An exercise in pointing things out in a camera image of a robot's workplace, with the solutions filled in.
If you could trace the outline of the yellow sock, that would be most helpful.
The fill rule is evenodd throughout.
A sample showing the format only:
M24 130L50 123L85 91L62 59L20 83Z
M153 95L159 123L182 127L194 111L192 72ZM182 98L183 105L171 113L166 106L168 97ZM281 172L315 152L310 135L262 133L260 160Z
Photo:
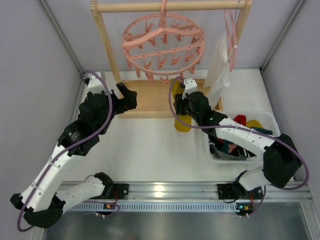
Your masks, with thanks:
M248 128L259 128L264 129L264 126L256 119L252 119L246 122Z
M175 102L175 95L176 94L182 94L183 93L183 89L180 87L180 83L182 82L183 78L181 76L177 76L176 78L173 78L170 80L170 87L171 87L171 99L172 99L172 103ZM192 123L192 119L190 116L188 115L180 115L180 114L176 114L177 118L179 118L179 120L181 122L184 122L187 125L191 125ZM182 124L179 120L175 119L174 120L174 128L181 133L187 133L191 130L190 127L186 126L185 124Z

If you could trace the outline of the pink round clip hanger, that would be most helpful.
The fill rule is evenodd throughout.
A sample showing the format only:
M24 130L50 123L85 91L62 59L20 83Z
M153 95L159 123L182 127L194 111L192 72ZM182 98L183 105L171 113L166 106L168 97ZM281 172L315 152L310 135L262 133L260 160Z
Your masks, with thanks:
M189 18L166 11L134 20L124 30L121 47L127 68L149 82L159 77L164 83L174 75L195 73L205 50L204 30Z

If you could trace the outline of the red green christmas sock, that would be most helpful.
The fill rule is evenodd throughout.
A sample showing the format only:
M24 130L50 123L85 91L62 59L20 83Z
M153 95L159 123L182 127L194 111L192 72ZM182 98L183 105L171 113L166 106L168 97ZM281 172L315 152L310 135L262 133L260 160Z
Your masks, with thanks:
M261 135L273 135L273 132L269 129L264 129L260 127L252 127L252 129L257 133L260 133Z

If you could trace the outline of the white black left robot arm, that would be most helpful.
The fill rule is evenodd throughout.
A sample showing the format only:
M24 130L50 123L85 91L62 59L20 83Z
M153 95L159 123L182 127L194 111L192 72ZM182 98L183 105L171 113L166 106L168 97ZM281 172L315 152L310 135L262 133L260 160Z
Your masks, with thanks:
M114 181L98 172L67 190L59 190L70 171L99 143L114 116L137 107L137 92L123 83L116 84L123 95L111 91L89 91L79 105L77 119L57 140L53 153L32 184L22 193L13 194L12 205L20 210L19 219L31 227L47 229L74 206L90 199L108 199L115 194Z

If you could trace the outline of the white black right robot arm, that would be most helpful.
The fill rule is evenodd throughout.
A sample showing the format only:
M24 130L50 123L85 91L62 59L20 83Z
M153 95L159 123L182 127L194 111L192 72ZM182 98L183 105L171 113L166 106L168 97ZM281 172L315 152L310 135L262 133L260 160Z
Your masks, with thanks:
M284 189L303 163L288 135L273 136L245 127L213 110L200 91L176 94L173 106L177 114L191 117L196 122L196 129L217 140L236 144L262 161L260 166L243 171L233 181L231 189L237 198L267 185Z

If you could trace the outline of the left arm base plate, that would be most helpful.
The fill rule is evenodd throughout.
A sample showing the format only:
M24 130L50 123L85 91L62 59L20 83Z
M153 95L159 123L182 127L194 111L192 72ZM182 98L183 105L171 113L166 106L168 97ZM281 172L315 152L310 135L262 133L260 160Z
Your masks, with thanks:
M129 194L129 184L127 183L114 183L110 194L108 195L108 200L124 200Z

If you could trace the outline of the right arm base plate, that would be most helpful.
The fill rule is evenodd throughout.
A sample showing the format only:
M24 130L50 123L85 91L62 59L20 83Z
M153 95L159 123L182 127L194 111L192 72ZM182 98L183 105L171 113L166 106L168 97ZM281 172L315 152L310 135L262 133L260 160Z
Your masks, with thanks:
M217 185L218 198L220 200L250 200L253 196L254 200L260 200L263 196L261 187L253 190L245 190L239 183L220 183Z

